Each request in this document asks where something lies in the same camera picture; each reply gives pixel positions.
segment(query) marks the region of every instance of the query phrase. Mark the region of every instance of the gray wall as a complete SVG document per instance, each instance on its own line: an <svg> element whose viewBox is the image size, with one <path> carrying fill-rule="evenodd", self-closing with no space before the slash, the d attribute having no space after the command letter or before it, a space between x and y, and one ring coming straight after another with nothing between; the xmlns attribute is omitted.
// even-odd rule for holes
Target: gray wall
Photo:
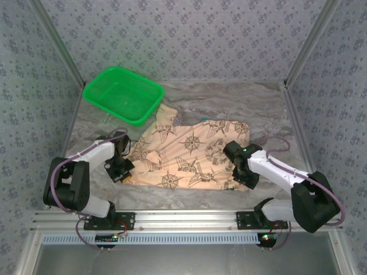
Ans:
<svg viewBox="0 0 367 275"><path fill-rule="evenodd" d="M291 88L318 169L346 210L367 274L367 3L342 1Z"/></svg>
<svg viewBox="0 0 367 275"><path fill-rule="evenodd" d="M0 10L0 274L12 274L79 89L27 1Z"/></svg>
<svg viewBox="0 0 367 275"><path fill-rule="evenodd" d="M325 0L42 0L86 81L279 80Z"/></svg>

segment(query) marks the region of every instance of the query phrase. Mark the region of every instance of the marble surface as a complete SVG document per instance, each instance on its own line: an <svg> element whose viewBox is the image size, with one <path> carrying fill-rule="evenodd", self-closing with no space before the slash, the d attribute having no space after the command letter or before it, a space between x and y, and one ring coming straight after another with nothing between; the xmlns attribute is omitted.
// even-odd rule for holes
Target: marble surface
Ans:
<svg viewBox="0 0 367 275"><path fill-rule="evenodd" d="M252 142L265 135L286 138L291 143L291 150L274 156L298 169L305 168L278 83L165 82L162 85L166 91L163 103L178 110L175 125L194 125L205 117L243 121L250 128ZM144 126L135 128L82 100L67 155L87 148L99 135L118 127L128 128L129 137L136 141L154 120L155 114ZM259 145L266 150L284 146L278 140ZM91 173L91 193L113 201L117 209L253 208L268 197L288 196L265 178L260 178L254 190L247 191L168 190L131 186L113 183L102 165Z"/></svg>

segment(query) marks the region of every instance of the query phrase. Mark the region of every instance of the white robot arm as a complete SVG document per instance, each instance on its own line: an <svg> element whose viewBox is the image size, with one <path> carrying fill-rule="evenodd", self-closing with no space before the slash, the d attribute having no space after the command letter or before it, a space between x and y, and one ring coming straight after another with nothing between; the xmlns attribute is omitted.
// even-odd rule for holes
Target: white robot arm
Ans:
<svg viewBox="0 0 367 275"><path fill-rule="evenodd" d="M234 180L254 189L259 175L284 189L288 200L268 198L255 206L259 223L273 221L297 221L306 231L314 233L340 212L326 177L316 171L312 174L299 171L285 163L267 156L265 150L255 144L242 148L235 141L228 143L224 154L235 164Z"/></svg>
<svg viewBox="0 0 367 275"><path fill-rule="evenodd" d="M128 159L124 159L122 155L131 141L127 135L123 135L121 132L115 133L114 137L118 136L121 136L121 138L111 142L107 140L107 137L99 137L93 145L83 151L85 153L78 153L68 158L54 158L50 165L45 186L44 203L50 206L58 206L51 192L52 173L60 163L73 159L56 172L54 190L58 200L70 210L96 218L114 216L115 208L112 202L90 194L89 174L101 163L105 163L104 168L114 182L131 176L129 171L134 168L134 165ZM70 184L63 182L63 179L70 177Z"/></svg>

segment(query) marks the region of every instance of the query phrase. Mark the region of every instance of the cloth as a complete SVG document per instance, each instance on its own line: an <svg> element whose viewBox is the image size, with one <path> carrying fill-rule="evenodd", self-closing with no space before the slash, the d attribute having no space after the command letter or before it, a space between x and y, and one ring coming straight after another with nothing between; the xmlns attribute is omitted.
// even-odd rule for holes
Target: cloth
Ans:
<svg viewBox="0 0 367 275"><path fill-rule="evenodd" d="M233 180L234 165L223 153L223 148L233 140L247 146L248 126L225 120L174 126L177 113L161 104L157 120L128 155L135 168L125 183L164 188L246 190L244 185Z"/></svg>

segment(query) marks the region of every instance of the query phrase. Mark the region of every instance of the green plastic basket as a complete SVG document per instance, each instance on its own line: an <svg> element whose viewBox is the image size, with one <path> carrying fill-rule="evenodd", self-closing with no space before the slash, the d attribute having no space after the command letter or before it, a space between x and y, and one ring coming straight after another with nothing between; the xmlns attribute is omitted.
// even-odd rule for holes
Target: green plastic basket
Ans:
<svg viewBox="0 0 367 275"><path fill-rule="evenodd" d="M137 127L158 108L164 95L159 84L118 66L101 72L83 91L85 100Z"/></svg>

